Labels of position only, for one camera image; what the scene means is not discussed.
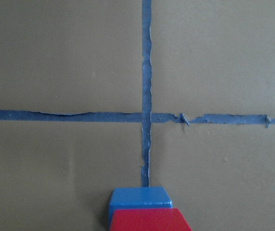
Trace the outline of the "red block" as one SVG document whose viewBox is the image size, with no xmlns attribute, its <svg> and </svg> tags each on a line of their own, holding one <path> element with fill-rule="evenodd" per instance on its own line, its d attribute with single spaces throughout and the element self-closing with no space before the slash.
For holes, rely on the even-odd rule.
<svg viewBox="0 0 275 231">
<path fill-rule="evenodd" d="M 111 231 L 190 231 L 177 208 L 119 209 L 113 214 Z"/>
</svg>

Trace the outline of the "blue block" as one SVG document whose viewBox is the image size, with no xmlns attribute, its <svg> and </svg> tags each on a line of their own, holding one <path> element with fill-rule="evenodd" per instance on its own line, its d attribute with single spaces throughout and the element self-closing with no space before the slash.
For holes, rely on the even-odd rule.
<svg viewBox="0 0 275 231">
<path fill-rule="evenodd" d="M 109 224 L 118 209 L 172 208 L 173 202 L 164 187 L 116 188 L 109 201 Z"/>
</svg>

